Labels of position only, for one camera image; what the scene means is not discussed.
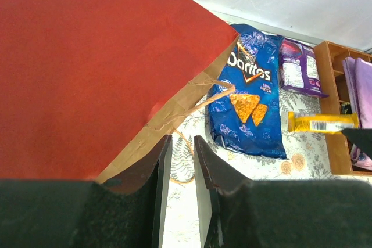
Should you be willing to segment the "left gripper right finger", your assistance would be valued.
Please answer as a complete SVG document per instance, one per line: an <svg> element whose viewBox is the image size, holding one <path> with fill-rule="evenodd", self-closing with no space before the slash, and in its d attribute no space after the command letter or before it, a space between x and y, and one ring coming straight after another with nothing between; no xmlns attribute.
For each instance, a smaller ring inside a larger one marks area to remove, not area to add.
<svg viewBox="0 0 372 248"><path fill-rule="evenodd" d="M202 247L370 247L371 185L258 180L194 138Z"/></svg>

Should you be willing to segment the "purple snack packet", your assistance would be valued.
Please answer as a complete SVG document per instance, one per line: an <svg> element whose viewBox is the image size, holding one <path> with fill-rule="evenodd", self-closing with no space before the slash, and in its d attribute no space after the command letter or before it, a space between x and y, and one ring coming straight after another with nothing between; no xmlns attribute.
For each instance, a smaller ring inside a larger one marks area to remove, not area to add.
<svg viewBox="0 0 372 248"><path fill-rule="evenodd" d="M313 48L299 41L283 39L279 54L281 87L316 98L327 98L322 91Z"/></svg>

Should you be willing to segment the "yellow candy bar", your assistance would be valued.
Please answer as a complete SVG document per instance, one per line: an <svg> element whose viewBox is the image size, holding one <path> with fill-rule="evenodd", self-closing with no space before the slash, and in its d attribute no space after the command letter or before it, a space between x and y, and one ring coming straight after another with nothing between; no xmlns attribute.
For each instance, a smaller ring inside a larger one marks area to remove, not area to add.
<svg viewBox="0 0 372 248"><path fill-rule="evenodd" d="M288 113L289 132L314 132L341 135L344 129L359 127L357 114L300 114Z"/></svg>

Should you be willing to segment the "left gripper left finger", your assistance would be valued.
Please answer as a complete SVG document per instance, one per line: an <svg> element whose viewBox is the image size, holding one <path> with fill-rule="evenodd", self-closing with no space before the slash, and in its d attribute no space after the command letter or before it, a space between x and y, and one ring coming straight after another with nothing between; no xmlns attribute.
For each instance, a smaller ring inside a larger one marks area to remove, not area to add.
<svg viewBox="0 0 372 248"><path fill-rule="evenodd" d="M1 181L2 247L161 247L172 137L115 177Z"/></svg>

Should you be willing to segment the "blue chips bag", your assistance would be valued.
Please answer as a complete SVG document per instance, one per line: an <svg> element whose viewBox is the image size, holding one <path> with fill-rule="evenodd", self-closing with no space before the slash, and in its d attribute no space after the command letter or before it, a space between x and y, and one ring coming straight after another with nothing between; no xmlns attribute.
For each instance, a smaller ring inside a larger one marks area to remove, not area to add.
<svg viewBox="0 0 372 248"><path fill-rule="evenodd" d="M278 89L283 37L266 35L247 24L233 28L239 40L218 80L235 86L235 92L208 106L211 137L229 150L286 159Z"/></svg>

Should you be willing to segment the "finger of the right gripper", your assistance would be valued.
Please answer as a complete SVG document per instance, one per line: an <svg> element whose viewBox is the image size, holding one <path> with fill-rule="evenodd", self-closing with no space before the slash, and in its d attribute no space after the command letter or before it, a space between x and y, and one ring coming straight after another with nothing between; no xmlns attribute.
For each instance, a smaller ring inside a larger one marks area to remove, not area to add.
<svg viewBox="0 0 372 248"><path fill-rule="evenodd" d="M346 128L341 133L351 144L356 146L356 148L352 148L351 158L359 157L358 150L360 153L371 156L371 129Z"/></svg>

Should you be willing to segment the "red brown paper bag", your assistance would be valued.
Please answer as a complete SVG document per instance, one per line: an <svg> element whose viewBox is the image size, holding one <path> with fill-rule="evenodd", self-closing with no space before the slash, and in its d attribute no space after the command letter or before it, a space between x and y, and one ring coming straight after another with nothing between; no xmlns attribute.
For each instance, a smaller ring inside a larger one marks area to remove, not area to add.
<svg viewBox="0 0 372 248"><path fill-rule="evenodd" d="M1 0L1 178L122 172L195 110L238 37L193 0Z"/></svg>

